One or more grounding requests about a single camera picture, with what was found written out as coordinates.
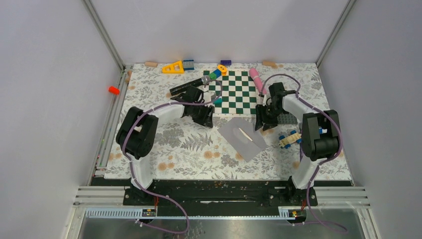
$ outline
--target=red bottle cap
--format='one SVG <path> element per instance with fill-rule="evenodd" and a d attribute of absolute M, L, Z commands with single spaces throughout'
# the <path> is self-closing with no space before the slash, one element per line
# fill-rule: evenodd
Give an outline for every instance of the red bottle cap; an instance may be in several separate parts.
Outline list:
<path fill-rule="evenodd" d="M 114 86 L 110 86 L 110 88 L 108 89 L 108 92 L 113 93 L 115 95 L 120 94 L 120 90 Z"/>

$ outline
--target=glass panel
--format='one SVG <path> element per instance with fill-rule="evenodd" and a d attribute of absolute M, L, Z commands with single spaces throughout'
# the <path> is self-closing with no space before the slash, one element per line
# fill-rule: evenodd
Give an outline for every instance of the glass panel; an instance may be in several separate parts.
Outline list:
<path fill-rule="evenodd" d="M 338 234 L 320 224 L 292 226 L 284 220 L 191 220 L 186 235 L 173 236 L 146 226 L 134 224 L 128 219 L 85 218 L 79 239 L 151 239 L 151 238 L 193 238 L 193 239 L 280 239 L 280 238 L 365 238 L 359 218 L 352 209 L 314 210 L 321 220 L 340 223 L 347 227 L 347 235 Z M 308 214 L 307 222 L 314 221 Z M 166 229 L 181 231 L 185 220 L 153 220 L 150 224 Z"/>

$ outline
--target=pink cylinder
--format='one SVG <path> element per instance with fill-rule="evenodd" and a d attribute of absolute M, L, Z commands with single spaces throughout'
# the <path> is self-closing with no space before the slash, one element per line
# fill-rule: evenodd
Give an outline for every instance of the pink cylinder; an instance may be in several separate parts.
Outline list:
<path fill-rule="evenodd" d="M 258 89 L 258 92 L 261 92 L 262 81 L 261 81 L 261 78 L 259 78 L 258 72 L 256 71 L 255 68 L 251 68 L 249 70 L 249 76 L 252 78 L 253 83 L 255 83 L 255 87 Z"/>

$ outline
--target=chessboard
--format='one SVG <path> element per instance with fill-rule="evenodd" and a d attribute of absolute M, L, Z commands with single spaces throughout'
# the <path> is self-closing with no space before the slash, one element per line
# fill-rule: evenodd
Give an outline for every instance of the chessboard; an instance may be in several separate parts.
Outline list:
<path fill-rule="evenodd" d="M 211 82 L 209 91 L 217 95 L 221 93 L 221 104 L 215 104 L 214 116 L 219 117 L 253 117 L 256 115 L 255 106 L 260 104 L 260 97 L 255 83 L 245 71 L 228 71 L 227 75 L 217 78 L 222 84 Z"/>

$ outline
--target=gray wall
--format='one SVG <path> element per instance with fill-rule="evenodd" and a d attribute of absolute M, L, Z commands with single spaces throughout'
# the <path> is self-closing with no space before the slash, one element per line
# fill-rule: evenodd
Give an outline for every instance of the gray wall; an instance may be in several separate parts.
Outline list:
<path fill-rule="evenodd" d="M 2 0 L 0 32 L 0 238 L 57 239 L 119 70 L 80 0 Z"/>
<path fill-rule="evenodd" d="M 348 0 L 93 0 L 126 64 L 315 62 Z"/>
<path fill-rule="evenodd" d="M 384 239 L 421 237 L 422 1 L 357 1 L 320 67 Z"/>

